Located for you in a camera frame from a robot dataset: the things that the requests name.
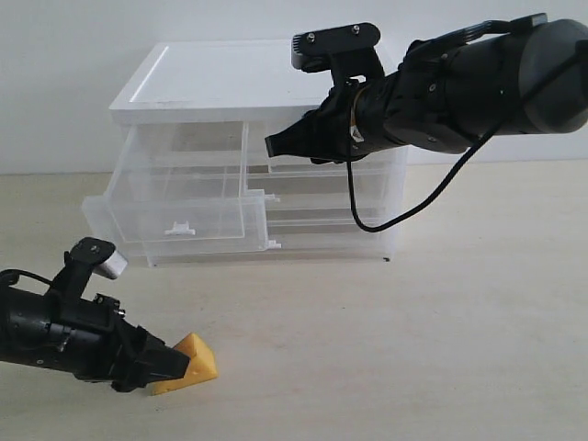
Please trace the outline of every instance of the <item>white backdrop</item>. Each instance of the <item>white backdrop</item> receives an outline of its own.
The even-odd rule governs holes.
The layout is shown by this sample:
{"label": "white backdrop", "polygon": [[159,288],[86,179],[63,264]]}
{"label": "white backdrop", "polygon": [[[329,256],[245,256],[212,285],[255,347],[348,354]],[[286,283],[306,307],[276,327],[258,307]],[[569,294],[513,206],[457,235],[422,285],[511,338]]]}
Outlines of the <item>white backdrop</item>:
{"label": "white backdrop", "polygon": [[[162,40],[290,38],[371,21],[402,55],[488,18],[548,12],[588,23],[586,0],[0,0],[0,174],[112,170],[122,145],[107,107]],[[497,139],[478,160],[588,158],[588,129]],[[454,161],[411,152],[412,162]]]}

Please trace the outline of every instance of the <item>yellow object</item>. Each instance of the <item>yellow object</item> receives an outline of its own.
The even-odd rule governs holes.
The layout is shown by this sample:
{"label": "yellow object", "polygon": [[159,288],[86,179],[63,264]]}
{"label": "yellow object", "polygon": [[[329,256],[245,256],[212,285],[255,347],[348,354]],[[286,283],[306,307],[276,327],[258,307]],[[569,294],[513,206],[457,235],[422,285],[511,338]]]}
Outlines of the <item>yellow object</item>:
{"label": "yellow object", "polygon": [[182,379],[168,379],[154,383],[152,395],[186,388],[219,376],[214,354],[196,334],[188,334],[184,340],[174,346],[174,349],[191,358],[186,374]]}

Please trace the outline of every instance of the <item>black wire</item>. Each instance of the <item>black wire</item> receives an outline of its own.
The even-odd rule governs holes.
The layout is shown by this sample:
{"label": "black wire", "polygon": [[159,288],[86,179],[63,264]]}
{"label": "black wire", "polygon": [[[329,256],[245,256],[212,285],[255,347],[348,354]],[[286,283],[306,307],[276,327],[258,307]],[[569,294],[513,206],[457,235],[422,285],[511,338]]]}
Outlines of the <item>black wire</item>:
{"label": "black wire", "polygon": [[2,284],[5,279],[7,279],[10,285],[15,285],[18,282],[18,278],[21,276],[32,278],[33,280],[37,280],[40,283],[44,283],[45,285],[51,285],[51,281],[47,278],[39,276],[35,273],[24,271],[22,269],[6,269],[0,272],[0,284]]}
{"label": "black wire", "polygon": [[351,167],[351,140],[347,145],[347,184],[349,186],[349,199],[351,201],[351,213],[353,215],[353,219],[356,221],[356,224],[359,228],[361,228],[364,232],[383,232],[394,225],[399,224],[402,221],[406,221],[407,219],[411,218],[415,214],[418,214],[420,211],[426,209],[429,205],[437,199],[437,197],[447,188],[449,183],[453,180],[453,178],[458,174],[461,167],[463,167],[469,159],[476,154],[476,152],[483,147],[483,145],[488,142],[491,137],[493,137],[496,132],[502,127],[502,125],[511,119],[523,106],[528,103],[531,99],[533,99],[537,94],[539,94],[545,87],[553,83],[557,80],[562,74],[564,74],[568,69],[570,69],[574,64],[579,61],[578,55],[572,55],[568,60],[562,62],[558,67],[554,68],[550,73],[548,73],[539,83],[537,83],[534,87],[531,88],[522,98],[521,101],[515,106],[510,112],[508,112],[503,119],[498,121],[496,124],[491,126],[486,133],[484,133],[473,145],[469,148],[467,152],[465,152],[459,160],[451,167],[449,173],[445,176],[443,181],[437,186],[435,190],[419,205],[409,209],[408,211],[404,212],[400,216],[389,220],[386,223],[382,223],[381,225],[377,226],[369,226],[366,225],[364,222],[359,219],[359,215],[357,214],[357,206],[356,206],[356,192],[354,189],[353,184],[353,170]]}

